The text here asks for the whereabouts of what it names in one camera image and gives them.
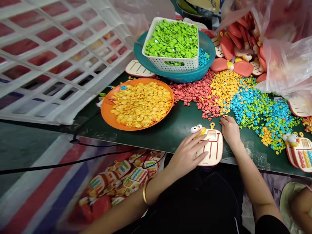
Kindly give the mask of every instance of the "hand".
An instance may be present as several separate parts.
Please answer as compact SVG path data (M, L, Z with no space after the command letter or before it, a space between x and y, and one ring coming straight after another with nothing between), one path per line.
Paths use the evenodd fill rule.
M178 180L193 170L209 153L206 151L196 157L196 152L204 147L209 141L205 140L198 144L199 141L206 137L206 134L196 137L199 133L200 132L193 133L181 142L168 166L165 168L168 169L174 180Z
M231 116L226 116L220 119L220 124L222 126L222 134L228 145L233 150L241 144L240 128L235 122L234 118Z

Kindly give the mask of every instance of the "teal bowl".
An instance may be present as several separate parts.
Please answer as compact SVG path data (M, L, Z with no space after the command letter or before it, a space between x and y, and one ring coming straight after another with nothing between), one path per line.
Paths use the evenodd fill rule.
M146 38L147 32L142 34L140 38L137 40L138 43L134 44L134 54L136 56L136 59L142 64L143 67L145 67L147 70L151 71L152 73L155 73L156 75L163 76L167 78L168 80L171 80L175 83L189 83L198 81L201 78L203 78L210 68L211 64L214 62L215 59L215 45L212 42L212 40L204 33L199 32L199 47L205 51L209 57L209 62L204 65L203 67L194 70L194 71L188 71L183 73L172 73L172 72L163 72L158 70L152 62L145 57L142 54L142 45L144 44L145 38Z

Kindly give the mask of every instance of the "orange plate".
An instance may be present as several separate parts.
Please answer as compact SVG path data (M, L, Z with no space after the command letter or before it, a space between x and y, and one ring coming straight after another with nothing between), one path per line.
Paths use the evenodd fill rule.
M151 124L150 126L148 127L142 127L142 128L130 128L130 127L127 127L126 125L122 125L122 124L119 124L117 122L117 115L111 113L110 111L113 109L113 103L111 101L109 101L109 98L111 96L114 95L115 92L118 92L120 87L123 86L123 85L132 85L132 86L135 86L139 83L143 83L144 85L146 84L149 84L151 82L155 82L157 83L159 86L162 86L164 87L165 89L168 90L168 92L170 92L170 96L171 96L171 99L172 99L172 103L171 103L171 107L169 108L168 112L166 113L166 115L169 113L169 111L171 110L172 108L172 105L173 105L173 102L175 100L175 95L173 94L173 91L172 89L164 82L162 81L159 81L159 80L155 80L155 79L136 79L136 80L130 80L130 81L127 81L123 84L120 84L118 85L117 87L115 87L114 89L112 89L105 97L103 103L102 103L102 107L101 107L101 114L102 114L102 117L103 119L105 120L105 122L110 125L111 127L113 128L116 128L116 129L119 129L119 130L124 130L124 131L137 131L137 130L142 130L142 129L145 129L145 128L149 128L157 123L159 123L161 120L164 119L164 117L166 117L166 115L164 117L162 117L160 119L160 121L158 122L155 122L153 124Z

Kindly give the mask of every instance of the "white plastic crate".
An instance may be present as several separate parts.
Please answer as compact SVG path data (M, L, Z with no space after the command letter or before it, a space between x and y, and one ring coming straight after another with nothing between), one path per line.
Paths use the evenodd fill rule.
M108 0L3 0L0 37L6 120L70 125L134 58Z
M157 67L159 70L164 71L164 72L179 73L179 72L189 72L189 71L198 69L199 46L197 48L197 57L190 58L190 59L189 58L187 59L186 58L164 58L164 57L157 57L157 56L148 56L145 54L145 46L149 40L153 39L152 34L155 32L155 27L158 25L159 22L163 21L164 19L167 20L168 22L178 22L177 20L166 19L162 17L155 17L149 28L149 32L147 33L147 36L146 36L146 39L142 48L142 54L146 56L155 67ZM197 28L197 44L199 45L198 28ZM165 64L166 61L183 62L184 66L169 66Z

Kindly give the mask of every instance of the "person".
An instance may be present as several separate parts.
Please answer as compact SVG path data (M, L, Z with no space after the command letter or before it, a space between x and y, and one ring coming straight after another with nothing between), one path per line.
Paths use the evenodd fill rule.
M232 149L242 180L233 168L211 171L197 165L208 154L195 158L207 144L206 135L186 137L168 165L144 188L132 193L88 226L83 234L100 233L250 233L242 225L241 205L244 188L253 206L255 233L289 233L282 222L259 170L246 152L235 120L221 118L222 134Z
M301 190L290 201L290 213L305 234L312 234L312 184L297 186Z

